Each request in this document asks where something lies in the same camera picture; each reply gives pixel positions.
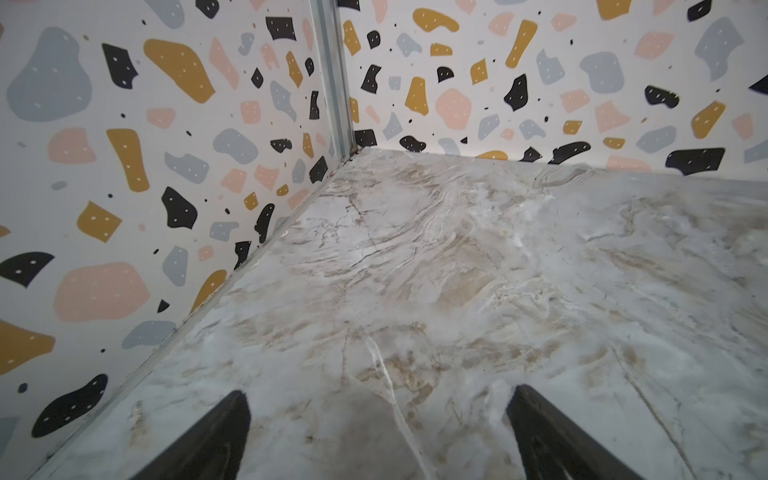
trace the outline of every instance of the terrazzo pattern wall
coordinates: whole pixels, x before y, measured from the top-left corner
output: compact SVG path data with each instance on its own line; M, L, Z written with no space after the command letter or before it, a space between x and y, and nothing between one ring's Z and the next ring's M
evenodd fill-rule
M339 161L306 0L0 23L0 476L24 478Z
M361 145L768 180L768 3L338 5Z

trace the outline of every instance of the floor crack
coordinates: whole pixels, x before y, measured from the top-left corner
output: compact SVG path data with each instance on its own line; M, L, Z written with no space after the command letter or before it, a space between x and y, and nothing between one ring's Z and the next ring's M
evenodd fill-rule
M685 451L683 450L683 447L680 445L680 443L674 439L672 436L672 432L669 430L667 425L661 421L661 417L656 412L656 409L651 405L651 403L648 401L648 398L646 398L645 394L643 394L643 391L640 390L640 387L635 384L635 382L630 378L629 374L627 373L627 370L624 368L624 365L619 360L619 356L616 353L616 349L614 349L613 346L611 346L611 351L614 353L614 356L616 357L616 361L618 362L619 366L621 367L621 371L624 372L624 378L629 382L630 385L632 385L632 388L637 393L637 396L640 397L640 400L643 401L645 404L645 408L648 409L648 412L654 417L656 420L656 423L659 424L662 430L664 430L664 433L667 435L667 438L670 440L674 448L677 450L677 454L680 456L681 459L683 459L683 463L685 463L685 466L688 468L688 471L690 474L696 479L699 480L699 476L696 475L696 472L694 472L694 467L690 464L690 460L688 460L688 455L685 454Z
M371 230L368 227L368 224L366 223L366 218L362 215L362 212L360 212L360 209L355 205L355 202L352 201L352 196L347 197L347 200L349 200L349 204L352 205L352 207L357 211L357 214L360 215L360 221L362 222L362 225L366 228L366 235L368 235L368 240L371 240L371 243L373 244L373 248L376 249L376 252L379 252L379 246L376 245L376 242L371 237Z

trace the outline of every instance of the marble floor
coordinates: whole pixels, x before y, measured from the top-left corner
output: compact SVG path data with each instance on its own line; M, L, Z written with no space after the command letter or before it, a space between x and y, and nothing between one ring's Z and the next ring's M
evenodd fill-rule
M523 382L648 480L766 478L766 293L765 184L367 149L50 478L232 389L239 478L524 478Z

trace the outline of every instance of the white marble surface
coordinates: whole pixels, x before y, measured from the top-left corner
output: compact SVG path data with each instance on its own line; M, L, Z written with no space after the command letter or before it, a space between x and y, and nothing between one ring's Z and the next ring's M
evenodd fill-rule
M766 478L767 207L366 150L52 478L128 478L232 389L239 478L524 478L521 382L649 480Z

